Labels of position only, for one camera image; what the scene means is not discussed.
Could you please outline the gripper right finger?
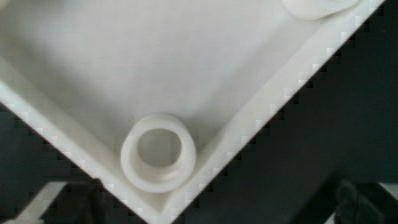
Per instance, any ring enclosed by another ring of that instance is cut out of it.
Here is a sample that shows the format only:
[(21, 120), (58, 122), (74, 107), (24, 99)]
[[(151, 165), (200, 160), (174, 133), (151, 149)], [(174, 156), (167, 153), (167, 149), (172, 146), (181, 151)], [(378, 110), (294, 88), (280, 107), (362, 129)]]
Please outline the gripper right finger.
[(398, 184), (342, 181), (323, 224), (398, 224)]

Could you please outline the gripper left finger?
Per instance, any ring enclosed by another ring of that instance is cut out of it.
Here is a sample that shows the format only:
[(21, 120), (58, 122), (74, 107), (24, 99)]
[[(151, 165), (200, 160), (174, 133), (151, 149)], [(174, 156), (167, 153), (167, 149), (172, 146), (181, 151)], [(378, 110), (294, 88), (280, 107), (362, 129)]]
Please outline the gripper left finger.
[(26, 204), (23, 211), (17, 216), (5, 221), (5, 224), (44, 224), (40, 218), (51, 202), (60, 194), (60, 191), (65, 187), (65, 182), (47, 182), (39, 193), (33, 196), (31, 201)]

